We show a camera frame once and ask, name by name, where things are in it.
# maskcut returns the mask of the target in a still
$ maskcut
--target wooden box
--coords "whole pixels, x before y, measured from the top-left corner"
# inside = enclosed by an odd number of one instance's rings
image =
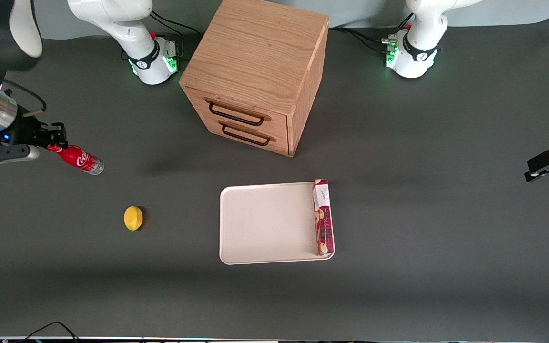
[[[179,81],[214,134],[293,157],[323,72],[326,15],[223,0]]]

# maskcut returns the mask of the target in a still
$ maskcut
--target black cable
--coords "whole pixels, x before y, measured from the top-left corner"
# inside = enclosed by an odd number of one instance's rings
[[[355,35],[353,32],[349,32],[353,37],[357,38],[358,41],[360,41],[363,45],[366,46],[366,48],[374,51],[374,52],[383,52],[383,50],[379,50],[377,48],[374,48],[373,46],[370,46],[368,45],[368,43],[366,43],[363,39],[361,39],[361,37],[359,37],[358,35]]]
[[[59,324],[60,326],[63,326],[63,328],[65,328],[65,330],[67,330],[67,332],[69,333],[69,335],[71,335],[71,337],[73,338],[73,340],[75,341],[75,343],[78,343],[79,337],[76,336],[76,334],[74,334],[74,333],[72,332],[72,330],[69,330],[69,328],[68,328],[67,326],[65,326],[65,324],[63,324],[63,323],[61,323],[61,322],[59,322],[59,321],[54,321],[54,322],[52,322],[52,323],[50,323],[50,324],[44,325],[44,326],[42,326],[41,328],[35,330],[34,332],[31,332],[31,333],[29,334],[29,336],[24,337],[23,339],[21,339],[20,341],[16,341],[15,343],[23,343],[23,342],[27,341],[29,338],[31,338],[34,334],[37,334],[37,333],[40,332],[41,330],[44,330],[45,328],[47,328],[48,326],[53,325],[53,324]]]
[[[198,33],[199,35],[202,35],[202,33],[200,33],[200,31],[196,30],[195,28],[192,28],[192,26],[187,26],[187,25],[184,25],[184,24],[181,24],[180,22],[176,22],[176,21],[172,21],[172,20],[168,20],[166,19],[165,17],[162,17],[162,15],[159,15],[158,13],[156,13],[154,10],[152,10],[152,14],[154,14],[155,16],[157,16],[158,18],[161,18],[162,20],[164,20],[165,22],[170,22],[171,24],[175,24],[177,26],[181,26],[183,28],[186,28],[186,29],[190,29],[196,33]]]
[[[27,94],[33,96],[35,99],[39,100],[39,102],[41,102],[41,111],[46,111],[46,108],[48,107],[48,105],[46,104],[46,101],[41,98],[41,96],[37,95],[37,93],[35,93],[34,91],[31,91],[26,87],[22,87],[21,85],[15,82],[12,82],[10,80],[4,79],[4,82],[9,85],[12,85],[13,87],[16,87],[17,89],[20,89],[21,91],[26,92]]]
[[[357,38],[358,41],[360,41],[363,45],[365,45],[366,48],[368,48],[368,49],[370,49],[374,52],[383,52],[383,50],[379,50],[377,48],[374,48],[373,46],[370,46],[362,38],[365,38],[368,41],[372,41],[372,42],[380,42],[379,40],[371,39],[370,37],[364,35],[363,33],[359,32],[357,30],[353,30],[353,29],[349,29],[349,28],[331,28],[331,30],[350,33],[353,37]]]
[[[380,39],[374,39],[374,38],[368,37],[368,36],[364,35],[363,33],[359,32],[357,30],[354,30],[354,29],[338,28],[337,27],[337,28],[331,28],[331,30],[354,33],[355,35],[359,35],[360,37],[362,37],[363,39],[366,39],[368,41],[375,41],[375,42],[380,43]]]
[[[406,17],[406,19],[402,20],[401,23],[397,27],[402,28],[404,25],[406,25],[406,22],[408,22],[410,20],[410,18],[412,18],[413,15],[414,15],[414,13],[410,13],[408,15],[408,17]]]
[[[155,17],[153,14],[150,14],[150,17],[152,17],[153,20],[159,22],[160,24],[162,24],[165,28],[169,28],[170,30],[176,32],[178,35],[180,36],[183,36],[183,33],[179,32],[178,30],[168,26],[167,24],[165,24],[164,22],[161,22],[157,17]]]

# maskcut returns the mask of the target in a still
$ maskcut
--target yellow lemon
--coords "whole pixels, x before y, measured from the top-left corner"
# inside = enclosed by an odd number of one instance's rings
[[[124,224],[132,232],[139,229],[143,224],[143,213],[137,206],[131,206],[124,211]]]

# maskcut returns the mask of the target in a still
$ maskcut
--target coca-cola bottle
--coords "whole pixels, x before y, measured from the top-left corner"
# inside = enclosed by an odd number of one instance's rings
[[[65,163],[91,175],[98,175],[105,168],[105,163],[103,163],[103,161],[75,145],[70,145],[67,149],[63,149],[58,145],[48,145],[47,149],[59,154]]]

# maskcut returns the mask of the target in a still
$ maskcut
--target wire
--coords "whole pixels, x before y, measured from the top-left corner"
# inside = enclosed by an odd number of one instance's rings
[[[353,30],[353,29],[349,29],[349,28],[331,28],[331,30],[334,30],[334,31],[342,31],[342,32],[347,32],[347,33],[350,33],[353,37],[357,38],[358,41],[360,41],[363,45],[366,46],[366,48],[374,51],[374,52],[383,52],[383,50],[379,50],[377,48],[374,48],[373,46],[370,46],[366,41],[364,41],[363,39],[366,39],[368,41],[372,41],[372,42],[380,42],[379,40],[376,40],[376,39],[372,39],[366,35],[364,35],[363,33],[357,31],[357,30]]]
[[[412,18],[413,15],[414,15],[414,13],[410,13],[408,15],[408,17],[406,17],[406,19],[402,20],[401,23],[397,27],[402,28],[404,25],[406,25],[406,22],[408,22],[410,20],[410,18]]]
[[[59,324],[60,326],[63,326],[63,328],[65,328],[65,330],[67,330],[67,332],[69,333],[69,335],[71,335],[71,338],[75,341],[75,343],[78,343],[79,337],[76,336],[76,334],[74,334],[74,333],[72,332],[72,330],[69,330],[69,328],[68,328],[67,326],[65,326],[65,324],[63,324],[62,322],[59,322],[59,321],[54,321],[54,322],[52,322],[52,323],[50,323],[50,324],[47,324],[47,325],[45,325],[45,326],[42,326],[41,328],[35,330],[34,332],[31,332],[31,333],[29,334],[29,336],[24,337],[24,338],[21,339],[20,341],[16,341],[16,343],[22,343],[22,342],[27,341],[27,340],[28,340],[29,338],[31,338],[31,336],[33,336],[34,334],[37,334],[37,333],[40,332],[41,330],[44,330],[45,328],[47,328],[48,326],[53,325],[53,324]]]
[[[164,22],[161,22],[161,21],[160,21],[157,17],[155,17],[154,15],[151,15],[151,14],[150,14],[150,17],[152,17],[153,20],[155,20],[155,21],[159,22],[160,24],[162,24],[164,27],[173,30],[174,32],[176,32],[177,34],[179,34],[179,35],[181,36],[181,44],[179,45],[179,50],[181,50],[181,52],[179,53],[179,57],[183,57],[183,36],[184,36],[184,34],[181,33],[181,32],[179,32],[179,31],[177,31],[176,29],[174,29],[174,28],[168,26],[168,25],[165,24]]]
[[[166,19],[165,17],[162,17],[162,15],[159,15],[158,13],[156,13],[154,10],[152,10],[152,14],[154,14],[155,16],[157,16],[158,18],[161,18],[162,20],[164,20],[165,22],[170,22],[171,24],[175,24],[177,26],[181,26],[183,28],[186,28],[186,29],[190,29],[196,33],[198,33],[198,35],[202,35],[202,33],[200,33],[200,31],[196,30],[195,28],[192,28],[192,26],[187,26],[187,25],[183,25],[181,24],[180,22],[176,22],[176,21],[172,21],[172,20],[168,20]]]
[[[160,24],[162,24],[162,26],[166,27],[166,28],[169,28],[170,30],[176,32],[178,35],[180,36],[183,36],[183,33],[179,32],[178,30],[168,26],[167,24],[165,24],[164,22],[161,22],[161,20],[159,20],[157,17],[155,17],[153,14],[150,14],[150,17],[152,17],[153,20],[159,22]]]
[[[361,39],[361,37],[359,37],[358,35],[355,35],[353,32],[349,32],[351,35],[353,35],[353,37],[357,38],[358,41],[360,41],[363,45],[366,46],[366,48],[374,51],[374,52],[383,52],[383,50],[379,50],[377,48],[374,48],[373,46],[370,46],[368,45],[368,43],[366,43],[363,39]]]
[[[350,29],[350,28],[331,28],[331,30],[334,30],[334,31],[342,31],[342,32],[350,32],[350,33],[353,33],[355,35],[359,35],[360,37],[362,37],[363,39],[366,39],[368,41],[377,41],[378,43],[380,43],[380,40],[379,39],[374,39],[374,38],[371,38],[371,37],[368,37],[366,35],[364,35],[363,33],[357,31],[357,30],[354,30],[354,29]]]
[[[17,89],[20,89],[21,91],[24,91],[25,93],[29,94],[30,96],[33,96],[35,99],[37,99],[37,100],[39,100],[39,102],[41,102],[41,109],[39,109],[37,111],[31,111],[29,113],[26,113],[26,114],[23,115],[24,117],[31,117],[32,115],[36,115],[36,114],[39,114],[39,113],[44,113],[46,111],[46,108],[48,108],[48,105],[46,104],[46,101],[44,99],[42,99],[41,96],[37,95],[37,93],[35,93],[34,91],[31,91],[30,89],[28,89],[26,87],[23,87],[22,85],[19,85],[15,82],[7,80],[7,79],[4,79],[4,82],[11,85],[11,86],[13,86],[13,87],[16,87]]]

